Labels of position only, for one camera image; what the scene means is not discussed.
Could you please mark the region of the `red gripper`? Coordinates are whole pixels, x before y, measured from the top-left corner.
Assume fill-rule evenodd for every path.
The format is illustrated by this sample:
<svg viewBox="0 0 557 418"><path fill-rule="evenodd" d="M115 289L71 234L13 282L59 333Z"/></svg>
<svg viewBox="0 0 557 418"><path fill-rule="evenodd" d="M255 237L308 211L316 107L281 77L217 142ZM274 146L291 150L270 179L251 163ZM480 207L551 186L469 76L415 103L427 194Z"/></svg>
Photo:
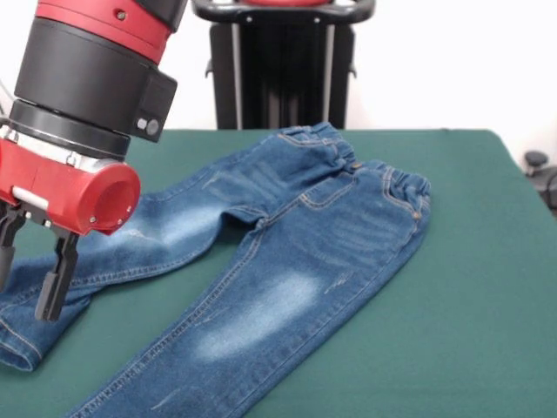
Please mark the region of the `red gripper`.
<svg viewBox="0 0 557 418"><path fill-rule="evenodd" d="M111 235L138 204L140 180L129 165L92 158L1 128L1 289L10 275L17 232L31 219L67 231L44 277L35 318L59 319L77 264L79 235Z"/></svg>

